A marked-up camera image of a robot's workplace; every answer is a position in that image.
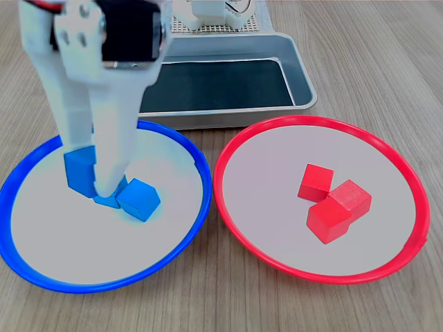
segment red plate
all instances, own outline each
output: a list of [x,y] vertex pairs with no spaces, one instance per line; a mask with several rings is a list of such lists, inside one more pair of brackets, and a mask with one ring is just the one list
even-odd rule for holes
[[[352,178],[372,195],[367,216],[327,245],[307,230],[314,203],[297,197],[308,163],[335,171],[332,189]],[[315,282],[387,277],[418,254],[429,230],[428,199],[411,166],[371,133],[328,118],[286,116],[243,130],[217,161],[214,193],[226,225],[248,250]]]

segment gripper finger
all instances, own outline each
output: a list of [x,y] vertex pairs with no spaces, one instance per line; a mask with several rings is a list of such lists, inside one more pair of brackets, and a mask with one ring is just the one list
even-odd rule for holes
[[91,144],[92,115],[85,85],[66,76],[62,58],[49,41],[53,14],[19,2],[21,42],[46,92],[66,152]]

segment blue cube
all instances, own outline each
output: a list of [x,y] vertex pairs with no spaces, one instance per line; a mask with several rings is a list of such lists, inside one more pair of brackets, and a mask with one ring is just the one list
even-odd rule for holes
[[101,205],[109,206],[110,208],[120,209],[120,204],[117,202],[117,196],[126,188],[127,179],[126,176],[123,177],[120,184],[118,185],[116,191],[110,197],[94,197],[94,202]]
[[64,154],[68,186],[89,199],[97,196],[95,163],[96,148],[93,145]]
[[154,187],[135,178],[117,196],[117,202],[126,213],[146,221],[160,205],[160,197]]

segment perforated metal panel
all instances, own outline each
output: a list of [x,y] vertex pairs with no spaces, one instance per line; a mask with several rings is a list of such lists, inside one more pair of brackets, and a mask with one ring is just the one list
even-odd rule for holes
[[234,30],[230,26],[202,26],[199,30],[190,30],[176,17],[172,18],[171,25],[173,33],[254,33],[260,31],[255,15],[253,15],[240,30]]

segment red wire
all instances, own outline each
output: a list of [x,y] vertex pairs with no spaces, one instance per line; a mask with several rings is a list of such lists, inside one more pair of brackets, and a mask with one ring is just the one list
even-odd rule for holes
[[50,10],[51,12],[61,12],[63,3],[49,3],[46,1],[40,1],[40,0],[28,0],[28,2],[31,2],[35,4],[36,6],[40,7],[41,9]]

